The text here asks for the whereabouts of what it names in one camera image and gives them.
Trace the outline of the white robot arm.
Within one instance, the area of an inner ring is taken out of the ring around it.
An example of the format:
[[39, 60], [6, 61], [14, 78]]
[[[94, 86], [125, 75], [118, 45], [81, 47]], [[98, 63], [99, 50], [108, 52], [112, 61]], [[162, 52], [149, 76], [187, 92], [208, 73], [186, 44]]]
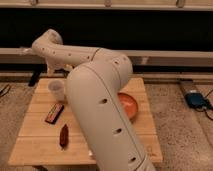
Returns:
[[52, 29], [32, 49], [46, 60], [49, 74], [73, 67], [66, 79], [67, 101], [100, 171], [156, 171], [118, 97], [133, 72], [125, 54], [65, 45]]

